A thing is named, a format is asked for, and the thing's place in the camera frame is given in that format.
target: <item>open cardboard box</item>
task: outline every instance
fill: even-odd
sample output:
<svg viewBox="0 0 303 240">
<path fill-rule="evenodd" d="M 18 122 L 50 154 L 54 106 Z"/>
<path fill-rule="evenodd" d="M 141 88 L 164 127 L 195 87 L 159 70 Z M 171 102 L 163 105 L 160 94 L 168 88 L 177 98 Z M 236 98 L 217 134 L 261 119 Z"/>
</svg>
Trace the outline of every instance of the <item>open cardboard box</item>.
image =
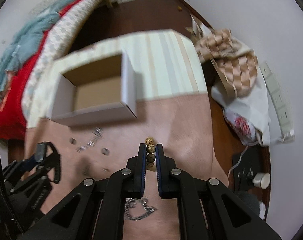
<svg viewBox="0 0 303 240">
<path fill-rule="evenodd" d="M 60 124 L 136 118 L 135 73 L 124 51 L 62 73 L 56 87 L 49 116 Z"/>
</svg>

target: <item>silver chain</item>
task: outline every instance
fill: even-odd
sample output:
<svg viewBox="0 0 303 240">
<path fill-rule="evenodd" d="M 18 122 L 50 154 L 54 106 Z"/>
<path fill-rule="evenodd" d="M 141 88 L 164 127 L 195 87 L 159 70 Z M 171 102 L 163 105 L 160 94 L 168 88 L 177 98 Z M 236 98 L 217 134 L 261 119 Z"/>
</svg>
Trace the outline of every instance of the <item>silver chain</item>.
<svg viewBox="0 0 303 240">
<path fill-rule="evenodd" d="M 96 127 L 94 130 L 93 130 L 93 134 L 94 134 L 94 137 L 93 139 L 89 140 L 87 144 L 85 145 L 82 145 L 82 146 L 79 146 L 76 151 L 77 152 L 82 152 L 84 150 L 87 150 L 89 147 L 93 147 L 95 145 L 95 143 L 101 139 L 103 137 L 103 130 L 102 128 L 100 127 Z"/>
<path fill-rule="evenodd" d="M 141 205 L 143 206 L 144 210 L 146 210 L 146 212 L 140 216 L 137 217 L 133 217 L 130 215 L 130 208 L 134 208 L 136 206 L 136 203 L 141 203 Z M 152 213 L 154 213 L 157 208 L 155 207 L 150 207 L 147 205 L 148 199 L 147 198 L 127 198 L 126 199 L 126 204 L 125 204 L 125 219 L 127 220 L 141 220 L 143 218 L 148 217 L 149 215 L 151 215 Z"/>
</svg>

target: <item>cable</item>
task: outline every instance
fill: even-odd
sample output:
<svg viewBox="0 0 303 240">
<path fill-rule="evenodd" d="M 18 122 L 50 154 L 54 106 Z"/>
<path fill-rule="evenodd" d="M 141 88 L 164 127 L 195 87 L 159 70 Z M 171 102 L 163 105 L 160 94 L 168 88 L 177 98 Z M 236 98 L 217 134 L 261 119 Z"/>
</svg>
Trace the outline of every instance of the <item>cable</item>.
<svg viewBox="0 0 303 240">
<path fill-rule="evenodd" d="M 284 142 L 284 141 L 285 141 L 285 138 L 286 138 L 285 136 L 284 136 L 283 138 L 275 138 L 275 139 L 270 140 L 270 143 L 276 143 L 277 141 L 279 141 L 279 142 Z M 245 154 L 245 152 L 248 150 L 248 146 L 254 146 L 254 145 L 256 145 L 256 144 L 259 144 L 259 142 L 256 141 L 256 142 L 253 142 L 253 143 L 248 143 L 248 144 L 246 145 L 246 148 L 245 148 L 245 149 L 243 150 L 243 152 L 240 154 L 240 158 L 239 158 L 238 162 L 237 162 L 234 166 L 232 166 L 232 167 L 229 169 L 228 175 L 227 175 L 227 178 L 228 178 L 228 179 L 229 179 L 229 175 L 230 175 L 231 171 L 232 171 L 234 168 L 236 168 L 236 167 L 240 164 L 241 158 L 243 157 L 243 155 Z"/>
<path fill-rule="evenodd" d="M 238 162 L 237 162 L 234 166 L 232 166 L 232 167 L 229 169 L 228 175 L 227 175 L 227 178 L 228 178 L 228 179 L 229 179 L 229 175 L 230 175 L 231 171 L 232 171 L 234 168 L 236 168 L 236 167 L 240 164 L 241 158 L 243 157 L 243 155 L 245 154 L 245 152 L 248 150 L 248 146 L 254 146 L 254 145 L 256 145 L 256 144 L 259 144 L 259 142 L 257 141 L 257 142 L 254 142 L 254 143 L 248 143 L 248 144 L 246 145 L 245 149 L 244 149 L 243 152 L 240 154 L 240 158 L 239 158 Z"/>
<path fill-rule="evenodd" d="M 3 170 L 2 170 L 2 162 L 1 162 L 1 155 L 0 155 L 0 191 L 1 191 L 1 194 L 2 194 L 2 198 L 10 212 L 10 214 L 12 215 L 13 219 L 14 219 L 14 222 L 16 223 L 19 231 L 21 233 L 24 233 L 25 231 L 23 230 L 21 224 L 19 223 L 19 220 L 18 220 L 18 217 L 16 215 L 16 212 L 10 202 L 10 199 L 6 193 L 6 189 L 5 189 L 5 184 L 4 184 L 4 177 L 3 177 Z"/>
</svg>

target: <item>electrical outlet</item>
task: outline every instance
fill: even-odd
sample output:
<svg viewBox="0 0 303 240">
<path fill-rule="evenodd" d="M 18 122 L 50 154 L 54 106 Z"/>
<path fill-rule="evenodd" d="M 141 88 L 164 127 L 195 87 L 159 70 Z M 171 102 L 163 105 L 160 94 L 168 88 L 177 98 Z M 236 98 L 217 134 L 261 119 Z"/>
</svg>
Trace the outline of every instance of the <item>electrical outlet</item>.
<svg viewBox="0 0 303 240">
<path fill-rule="evenodd" d="M 262 64 L 260 64 L 259 67 L 260 67 L 260 70 L 261 70 L 261 73 L 262 73 L 264 79 L 267 79 L 272 74 L 266 61 L 264 61 Z"/>
<path fill-rule="evenodd" d="M 289 111 L 287 110 L 287 107 L 283 107 L 282 109 L 279 109 L 277 111 L 277 114 L 278 114 L 280 127 L 285 126 L 291 122 L 290 114 Z"/>
<path fill-rule="evenodd" d="M 281 109 L 282 107 L 286 106 L 286 101 L 284 100 L 283 95 L 281 94 L 280 89 L 276 90 L 276 92 L 272 93 L 271 99 L 274 103 L 274 107 L 276 110 Z"/>
<path fill-rule="evenodd" d="M 279 121 L 280 130 L 284 141 L 292 141 L 295 139 L 293 122 L 290 113 L 290 104 L 285 99 L 280 90 L 280 85 L 275 75 L 270 70 L 266 62 L 259 65 L 261 73 L 265 79 L 265 83 L 271 96 L 273 105 Z"/>
<path fill-rule="evenodd" d="M 265 79 L 267 89 L 269 93 L 272 95 L 277 90 L 280 90 L 279 84 L 274 75 L 269 75 L 267 79 Z"/>
</svg>

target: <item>checkered cloth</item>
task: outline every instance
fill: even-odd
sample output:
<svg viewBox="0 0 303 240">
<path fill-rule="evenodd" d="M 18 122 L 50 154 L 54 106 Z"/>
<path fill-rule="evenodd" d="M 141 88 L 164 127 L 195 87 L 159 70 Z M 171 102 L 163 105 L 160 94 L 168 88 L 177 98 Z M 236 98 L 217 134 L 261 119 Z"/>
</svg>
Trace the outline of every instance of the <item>checkered cloth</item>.
<svg viewBox="0 0 303 240">
<path fill-rule="evenodd" d="M 253 50 L 234 38 L 229 29 L 203 36 L 195 49 L 201 63 L 212 61 L 228 96 L 244 97 L 250 93 L 257 78 L 258 60 Z"/>
</svg>

